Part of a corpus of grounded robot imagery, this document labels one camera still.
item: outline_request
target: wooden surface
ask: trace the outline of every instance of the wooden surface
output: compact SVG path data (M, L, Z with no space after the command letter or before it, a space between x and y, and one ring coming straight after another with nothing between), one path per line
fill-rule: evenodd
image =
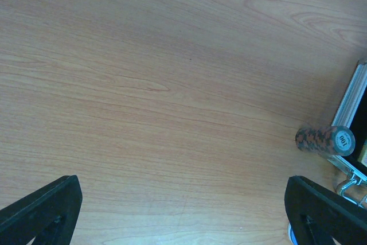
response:
M0 0L0 208L76 174L72 244L289 244L289 176L366 54L367 0Z

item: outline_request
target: light wood surface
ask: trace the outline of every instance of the light wood surface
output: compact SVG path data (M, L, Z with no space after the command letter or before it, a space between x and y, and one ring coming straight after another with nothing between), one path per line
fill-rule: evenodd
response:
M367 0L0 0L0 208L76 174L72 244L289 244L298 151L366 54Z

